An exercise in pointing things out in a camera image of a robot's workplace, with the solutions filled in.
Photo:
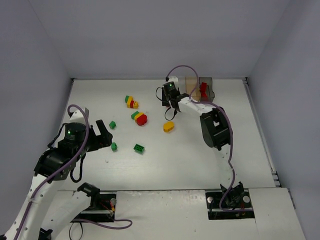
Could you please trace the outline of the yellow rounded lego brick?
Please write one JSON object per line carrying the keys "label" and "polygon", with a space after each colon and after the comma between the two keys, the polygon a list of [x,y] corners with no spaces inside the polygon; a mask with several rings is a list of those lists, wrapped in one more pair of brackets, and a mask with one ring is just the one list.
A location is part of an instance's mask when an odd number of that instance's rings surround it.
{"label": "yellow rounded lego brick", "polygon": [[165,133],[169,133],[171,132],[175,127],[175,124],[173,121],[167,121],[164,125],[163,125],[163,131]]}

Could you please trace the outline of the red lego brick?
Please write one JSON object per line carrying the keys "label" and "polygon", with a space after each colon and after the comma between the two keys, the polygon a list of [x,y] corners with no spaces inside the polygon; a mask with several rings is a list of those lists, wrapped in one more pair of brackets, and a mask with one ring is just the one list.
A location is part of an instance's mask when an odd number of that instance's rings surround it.
{"label": "red lego brick", "polygon": [[201,99],[203,101],[207,101],[208,100],[208,95],[205,91],[201,92]]}
{"label": "red lego brick", "polygon": [[201,85],[200,85],[199,91],[201,93],[205,93],[206,90],[207,90],[207,83],[206,82],[202,82]]}

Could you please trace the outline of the green two-stud lego brick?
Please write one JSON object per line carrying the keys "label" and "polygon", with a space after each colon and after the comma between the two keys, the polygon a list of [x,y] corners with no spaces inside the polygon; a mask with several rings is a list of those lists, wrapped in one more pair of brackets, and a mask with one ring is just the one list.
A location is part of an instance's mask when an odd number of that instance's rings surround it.
{"label": "green two-stud lego brick", "polygon": [[145,147],[140,145],[140,144],[136,144],[133,148],[133,150],[139,154],[143,154],[145,151]]}

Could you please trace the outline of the green yellow red rounded stack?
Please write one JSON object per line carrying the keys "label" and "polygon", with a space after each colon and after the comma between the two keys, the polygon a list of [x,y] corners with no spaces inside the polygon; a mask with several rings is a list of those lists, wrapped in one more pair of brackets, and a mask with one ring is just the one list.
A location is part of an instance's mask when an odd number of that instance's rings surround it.
{"label": "green yellow red rounded stack", "polygon": [[130,117],[138,126],[143,126],[148,122],[148,117],[143,112],[135,111]]}

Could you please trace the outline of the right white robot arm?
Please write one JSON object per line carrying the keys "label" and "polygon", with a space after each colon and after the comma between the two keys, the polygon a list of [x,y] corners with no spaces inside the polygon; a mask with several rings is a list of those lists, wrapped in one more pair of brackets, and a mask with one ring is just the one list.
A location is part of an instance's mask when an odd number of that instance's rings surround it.
{"label": "right white robot arm", "polygon": [[196,101],[187,93],[180,93],[174,82],[162,88],[162,102],[177,113],[196,113],[199,116],[202,138],[219,161],[221,173],[221,204],[231,208],[231,202],[244,192],[240,185],[234,186],[236,172],[231,163],[233,157],[233,130],[225,110],[208,101]]}

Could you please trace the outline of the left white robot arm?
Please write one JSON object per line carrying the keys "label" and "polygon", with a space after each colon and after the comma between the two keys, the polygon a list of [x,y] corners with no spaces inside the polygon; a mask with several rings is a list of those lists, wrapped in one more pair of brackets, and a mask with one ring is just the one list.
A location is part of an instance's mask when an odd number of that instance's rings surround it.
{"label": "left white robot arm", "polygon": [[60,130],[64,132],[64,138],[56,147],[50,143],[48,150],[40,156],[27,197],[9,230],[1,235],[2,240],[36,240],[45,232],[42,224],[53,198],[77,162],[86,153],[112,144],[113,136],[104,122],[97,120],[96,125],[99,135],[92,125],[81,122],[63,124]]}

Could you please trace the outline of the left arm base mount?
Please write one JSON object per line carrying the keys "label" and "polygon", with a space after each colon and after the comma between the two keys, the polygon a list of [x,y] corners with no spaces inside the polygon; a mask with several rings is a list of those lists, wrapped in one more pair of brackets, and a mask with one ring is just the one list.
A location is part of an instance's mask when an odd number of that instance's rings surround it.
{"label": "left arm base mount", "polygon": [[81,211],[71,222],[79,223],[77,219],[82,219],[96,223],[112,223],[115,220],[116,204],[117,194],[115,192],[103,192],[95,206]]}

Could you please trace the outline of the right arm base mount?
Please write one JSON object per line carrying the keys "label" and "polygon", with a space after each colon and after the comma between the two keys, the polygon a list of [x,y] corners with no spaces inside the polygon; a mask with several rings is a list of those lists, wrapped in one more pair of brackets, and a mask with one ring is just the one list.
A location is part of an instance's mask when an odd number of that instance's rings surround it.
{"label": "right arm base mount", "polygon": [[254,219],[255,213],[250,193],[239,181],[226,197],[227,188],[220,185],[220,190],[206,191],[206,207],[208,219],[213,220],[243,220]]}

